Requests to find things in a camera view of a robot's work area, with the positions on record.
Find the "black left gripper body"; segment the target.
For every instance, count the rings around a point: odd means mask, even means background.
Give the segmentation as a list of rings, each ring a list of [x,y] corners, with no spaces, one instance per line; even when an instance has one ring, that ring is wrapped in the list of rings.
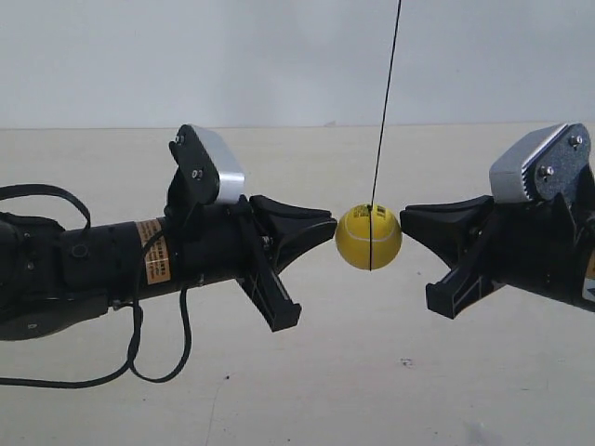
[[[254,199],[235,204],[167,204],[162,217],[164,288],[238,281],[249,288],[272,275],[274,236]]]

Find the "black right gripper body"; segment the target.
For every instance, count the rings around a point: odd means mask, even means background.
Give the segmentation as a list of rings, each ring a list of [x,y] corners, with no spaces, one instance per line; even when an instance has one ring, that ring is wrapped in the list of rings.
[[[587,166],[571,196],[497,204],[488,270],[498,282],[581,308],[594,308],[594,175]]]

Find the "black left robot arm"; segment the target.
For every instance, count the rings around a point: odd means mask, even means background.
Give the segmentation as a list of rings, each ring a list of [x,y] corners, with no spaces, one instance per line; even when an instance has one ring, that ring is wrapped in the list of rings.
[[[134,300],[226,281],[240,285],[271,330],[289,329],[301,307],[281,272],[336,227],[326,210],[263,195],[79,230],[4,213],[1,337],[45,337]]]

